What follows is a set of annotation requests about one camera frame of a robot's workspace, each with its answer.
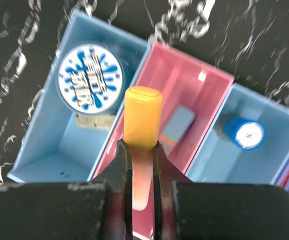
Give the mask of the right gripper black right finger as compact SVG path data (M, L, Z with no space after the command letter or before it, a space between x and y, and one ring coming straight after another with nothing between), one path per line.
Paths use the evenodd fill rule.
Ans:
M167 157L164 147L157 142L153 149L153 197L155 240L176 240L177 220L173 182L190 182Z

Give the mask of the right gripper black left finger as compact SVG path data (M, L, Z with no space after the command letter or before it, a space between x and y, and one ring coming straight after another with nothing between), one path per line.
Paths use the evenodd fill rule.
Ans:
M100 240L132 240L132 156L127 144L116 142L116 154L92 183L104 183L106 198L103 204Z

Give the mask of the grey marker with blue cap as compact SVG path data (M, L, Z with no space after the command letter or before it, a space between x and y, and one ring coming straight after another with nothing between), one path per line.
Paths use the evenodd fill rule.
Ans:
M158 137L167 156L172 153L195 118L196 114L183 105L178 106L172 113Z

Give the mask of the sky blue bin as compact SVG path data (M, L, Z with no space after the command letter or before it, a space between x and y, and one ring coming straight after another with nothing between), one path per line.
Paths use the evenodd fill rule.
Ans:
M260 122L261 146L243 150L217 133L226 115ZM289 108L233 84L198 148L186 175L195 182L276 184L289 160Z

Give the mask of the orange pink highlighter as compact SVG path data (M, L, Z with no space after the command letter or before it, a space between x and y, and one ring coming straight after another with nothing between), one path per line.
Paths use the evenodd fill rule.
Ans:
M132 207L147 207L153 174L153 150L158 141L162 94L153 88L132 86L124 98L123 140L132 160Z

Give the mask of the small white eraser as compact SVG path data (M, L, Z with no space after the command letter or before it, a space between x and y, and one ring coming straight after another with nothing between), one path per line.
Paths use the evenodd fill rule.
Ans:
M115 114L75 115L75 124L80 128L109 131L116 118Z

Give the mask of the blue ink bottle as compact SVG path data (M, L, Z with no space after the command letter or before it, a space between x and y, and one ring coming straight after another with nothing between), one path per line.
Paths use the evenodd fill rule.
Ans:
M62 99L83 115L115 112L129 78L116 54L87 42L73 47L62 58L57 76Z

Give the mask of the red pen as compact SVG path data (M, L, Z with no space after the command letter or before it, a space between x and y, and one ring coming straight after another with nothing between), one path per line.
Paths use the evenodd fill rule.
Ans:
M287 185L288 181L289 181L289 169L287 170L286 174L284 175L284 177L280 183L280 187L284 188Z

